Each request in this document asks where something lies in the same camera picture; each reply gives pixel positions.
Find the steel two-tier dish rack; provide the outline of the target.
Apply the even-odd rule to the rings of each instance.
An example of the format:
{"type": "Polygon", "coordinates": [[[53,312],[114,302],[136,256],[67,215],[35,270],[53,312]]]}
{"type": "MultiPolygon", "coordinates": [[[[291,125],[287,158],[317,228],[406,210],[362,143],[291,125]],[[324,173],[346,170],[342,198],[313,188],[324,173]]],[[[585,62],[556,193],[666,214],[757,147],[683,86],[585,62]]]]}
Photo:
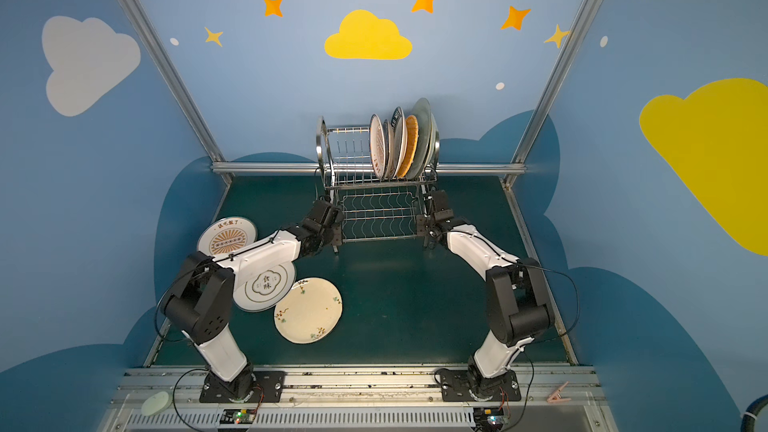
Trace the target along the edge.
{"type": "Polygon", "coordinates": [[[371,165],[369,128],[365,125],[329,127],[323,118],[316,129],[316,153],[324,193],[343,213],[342,245],[422,238],[419,217],[425,212],[424,197],[435,188],[434,171],[414,180],[378,180],[374,173],[342,173],[333,166],[371,165]]]}

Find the small pale green plate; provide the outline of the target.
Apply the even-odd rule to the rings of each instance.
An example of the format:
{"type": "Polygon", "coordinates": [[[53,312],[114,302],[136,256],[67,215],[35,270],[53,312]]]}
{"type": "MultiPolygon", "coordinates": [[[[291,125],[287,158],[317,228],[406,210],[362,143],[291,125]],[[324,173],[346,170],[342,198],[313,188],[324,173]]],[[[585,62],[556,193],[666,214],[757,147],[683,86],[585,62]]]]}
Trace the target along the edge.
{"type": "Polygon", "coordinates": [[[430,113],[430,119],[431,119],[432,129],[431,129],[431,136],[429,140],[429,148],[425,157],[425,163],[424,163],[424,169],[423,169],[425,173],[427,173],[428,171],[434,171],[435,169],[434,161],[436,160],[436,157],[439,154],[439,151],[438,151],[439,129],[433,113],[430,113]]]}

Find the white plate with black motif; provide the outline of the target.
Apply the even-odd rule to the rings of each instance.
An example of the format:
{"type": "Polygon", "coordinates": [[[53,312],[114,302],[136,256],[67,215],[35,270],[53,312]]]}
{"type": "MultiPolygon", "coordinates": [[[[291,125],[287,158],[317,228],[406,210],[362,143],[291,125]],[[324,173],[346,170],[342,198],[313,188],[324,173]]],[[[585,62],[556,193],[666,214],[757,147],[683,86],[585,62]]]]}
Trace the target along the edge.
{"type": "Polygon", "coordinates": [[[246,312],[261,312],[274,307],[290,291],[296,279],[296,269],[291,261],[242,261],[233,269],[233,300],[246,312]]]}

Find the yellow woven plate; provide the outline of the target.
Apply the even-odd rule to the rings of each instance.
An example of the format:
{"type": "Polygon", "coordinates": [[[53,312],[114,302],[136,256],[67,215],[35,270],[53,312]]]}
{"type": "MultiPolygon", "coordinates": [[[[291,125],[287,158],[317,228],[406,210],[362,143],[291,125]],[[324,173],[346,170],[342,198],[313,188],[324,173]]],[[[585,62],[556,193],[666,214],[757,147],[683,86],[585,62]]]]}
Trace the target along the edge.
{"type": "Polygon", "coordinates": [[[418,144],[418,130],[418,119],[414,115],[409,115],[404,121],[405,139],[402,142],[404,149],[396,173],[398,179],[404,179],[406,177],[414,161],[415,151],[418,144]]]}

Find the dark blue speckled plate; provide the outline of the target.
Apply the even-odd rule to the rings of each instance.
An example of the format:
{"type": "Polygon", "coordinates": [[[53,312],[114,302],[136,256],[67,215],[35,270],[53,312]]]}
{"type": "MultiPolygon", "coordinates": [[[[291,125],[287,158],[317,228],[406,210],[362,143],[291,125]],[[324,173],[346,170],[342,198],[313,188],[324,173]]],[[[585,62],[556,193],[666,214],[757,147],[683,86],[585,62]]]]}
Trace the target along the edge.
{"type": "Polygon", "coordinates": [[[393,165],[393,140],[394,140],[394,131],[393,127],[390,125],[388,120],[385,120],[383,122],[383,133],[384,133],[384,139],[385,139],[385,169],[384,169],[384,175],[383,179],[388,180],[391,178],[391,169],[393,165]]]}

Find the orange sunburst plate front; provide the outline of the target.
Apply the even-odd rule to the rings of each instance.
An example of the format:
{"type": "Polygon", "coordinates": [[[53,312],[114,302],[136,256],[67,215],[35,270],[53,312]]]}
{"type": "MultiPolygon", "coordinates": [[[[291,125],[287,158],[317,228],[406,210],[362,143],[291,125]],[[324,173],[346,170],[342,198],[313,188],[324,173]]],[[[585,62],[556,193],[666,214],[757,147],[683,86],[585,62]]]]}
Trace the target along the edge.
{"type": "Polygon", "coordinates": [[[369,149],[373,173],[382,180],[386,172],[387,146],[382,122],[376,114],[370,119],[369,149]]]}

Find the green rim Hao Wei plate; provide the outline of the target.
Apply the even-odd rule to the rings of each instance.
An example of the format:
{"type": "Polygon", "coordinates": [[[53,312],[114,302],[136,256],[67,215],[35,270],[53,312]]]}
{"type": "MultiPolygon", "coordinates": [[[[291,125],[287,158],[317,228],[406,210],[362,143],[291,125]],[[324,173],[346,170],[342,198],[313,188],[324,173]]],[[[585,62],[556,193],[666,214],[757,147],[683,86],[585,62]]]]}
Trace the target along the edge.
{"type": "Polygon", "coordinates": [[[405,116],[401,107],[397,107],[391,117],[390,125],[393,127],[394,140],[393,140],[393,165],[391,169],[391,178],[396,178],[397,169],[401,160],[401,154],[403,152],[402,142],[405,139],[404,132],[404,120],[405,116]]]}

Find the large pale green plate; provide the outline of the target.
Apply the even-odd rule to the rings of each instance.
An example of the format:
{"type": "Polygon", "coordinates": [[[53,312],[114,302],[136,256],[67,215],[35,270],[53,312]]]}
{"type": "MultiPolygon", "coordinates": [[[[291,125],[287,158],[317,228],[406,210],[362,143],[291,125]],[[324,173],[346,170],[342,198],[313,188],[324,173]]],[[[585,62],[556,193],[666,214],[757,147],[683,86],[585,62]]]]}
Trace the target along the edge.
{"type": "Polygon", "coordinates": [[[412,115],[417,119],[418,137],[413,162],[408,169],[406,178],[417,179],[423,172],[433,132],[433,115],[431,105],[426,98],[420,98],[412,109],[412,115]]]}

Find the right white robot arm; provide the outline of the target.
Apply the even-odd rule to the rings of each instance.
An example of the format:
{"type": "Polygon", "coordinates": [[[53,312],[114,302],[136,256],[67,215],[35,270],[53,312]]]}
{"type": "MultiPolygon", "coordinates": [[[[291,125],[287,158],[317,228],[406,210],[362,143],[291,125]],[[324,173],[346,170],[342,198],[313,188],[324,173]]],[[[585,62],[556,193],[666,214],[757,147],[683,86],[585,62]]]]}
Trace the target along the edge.
{"type": "Polygon", "coordinates": [[[489,332],[465,372],[441,378],[444,399],[490,401],[507,396],[518,401],[512,363],[554,325],[544,272],[536,260],[503,251],[474,225],[455,217],[445,191],[428,192],[425,210],[426,236],[463,259],[485,284],[489,332]]]}

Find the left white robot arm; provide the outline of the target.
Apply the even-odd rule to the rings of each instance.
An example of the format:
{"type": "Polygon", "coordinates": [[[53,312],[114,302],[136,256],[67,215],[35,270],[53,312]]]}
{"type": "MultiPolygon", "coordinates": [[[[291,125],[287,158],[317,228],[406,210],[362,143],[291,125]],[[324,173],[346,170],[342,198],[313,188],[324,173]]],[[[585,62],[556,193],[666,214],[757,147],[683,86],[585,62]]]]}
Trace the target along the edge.
{"type": "Polygon", "coordinates": [[[259,399],[251,362],[230,330],[232,309],[253,304],[246,290],[265,272],[289,269],[293,262],[340,243],[341,209],[328,197],[317,199],[299,223],[228,254],[197,251],[179,273],[156,309],[190,340],[205,360],[208,374],[203,402],[244,403],[259,399]]]}

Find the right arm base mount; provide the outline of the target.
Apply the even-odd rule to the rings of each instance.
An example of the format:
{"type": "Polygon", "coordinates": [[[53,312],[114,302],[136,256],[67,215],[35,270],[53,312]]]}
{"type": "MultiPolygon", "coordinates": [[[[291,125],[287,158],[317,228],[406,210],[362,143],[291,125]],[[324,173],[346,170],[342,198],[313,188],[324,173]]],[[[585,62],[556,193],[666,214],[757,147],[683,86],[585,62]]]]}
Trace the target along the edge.
{"type": "Polygon", "coordinates": [[[519,402],[522,400],[517,376],[507,371],[494,378],[485,378],[474,369],[440,368],[433,377],[444,402],[519,402]]]}

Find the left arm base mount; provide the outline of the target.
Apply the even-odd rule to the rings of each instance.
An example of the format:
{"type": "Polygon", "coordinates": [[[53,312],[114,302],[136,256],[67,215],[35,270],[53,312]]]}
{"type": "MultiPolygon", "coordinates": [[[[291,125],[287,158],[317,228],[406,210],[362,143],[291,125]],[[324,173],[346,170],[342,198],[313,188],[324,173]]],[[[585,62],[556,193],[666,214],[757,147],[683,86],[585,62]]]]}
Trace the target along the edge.
{"type": "Polygon", "coordinates": [[[241,372],[232,381],[224,381],[213,372],[205,378],[200,403],[240,404],[278,403],[281,400],[286,373],[280,370],[241,372]]]}

